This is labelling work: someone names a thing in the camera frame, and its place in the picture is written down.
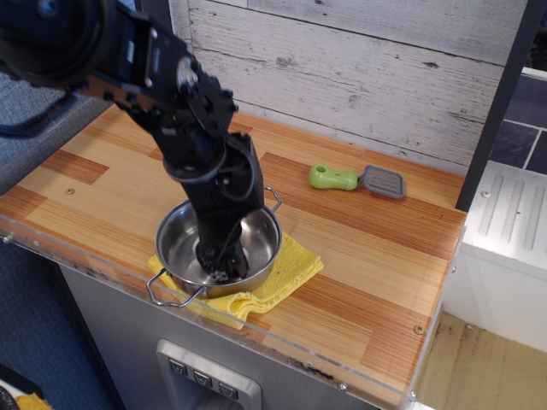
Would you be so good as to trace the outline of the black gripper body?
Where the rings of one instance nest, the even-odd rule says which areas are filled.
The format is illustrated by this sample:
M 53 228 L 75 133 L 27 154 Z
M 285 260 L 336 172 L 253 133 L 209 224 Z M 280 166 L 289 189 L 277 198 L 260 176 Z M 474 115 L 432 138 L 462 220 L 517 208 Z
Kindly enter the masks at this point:
M 241 219 L 264 206 L 262 170 L 250 135 L 228 134 L 224 148 L 217 169 L 181 181 L 197 214 L 197 254 L 204 261 L 222 261 L 233 254 Z

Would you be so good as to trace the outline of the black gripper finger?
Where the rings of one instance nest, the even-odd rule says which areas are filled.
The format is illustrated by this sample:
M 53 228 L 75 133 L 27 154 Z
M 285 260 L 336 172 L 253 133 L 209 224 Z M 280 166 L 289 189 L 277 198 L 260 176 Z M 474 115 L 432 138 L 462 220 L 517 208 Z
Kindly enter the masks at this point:
M 235 241 L 226 251 L 226 273 L 229 278 L 246 278 L 249 269 L 244 248 L 241 242 Z
M 223 260 L 213 261 L 207 259 L 204 255 L 199 255 L 198 261 L 212 281 L 220 283 L 226 282 L 229 279 L 226 263 Z

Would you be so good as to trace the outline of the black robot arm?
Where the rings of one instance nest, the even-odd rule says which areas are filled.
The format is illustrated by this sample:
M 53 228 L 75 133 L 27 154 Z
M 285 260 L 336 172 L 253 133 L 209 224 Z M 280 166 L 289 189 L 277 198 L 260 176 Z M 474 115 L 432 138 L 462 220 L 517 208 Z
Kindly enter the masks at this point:
M 32 138 L 80 94 L 115 104 L 154 138 L 191 201 L 204 271 L 216 281 L 250 274 L 241 222 L 264 204 L 254 144 L 229 132 L 232 93 L 182 39 L 116 1 L 4 1 L 1 69 L 62 91 L 42 113 L 3 126 L 5 137 Z

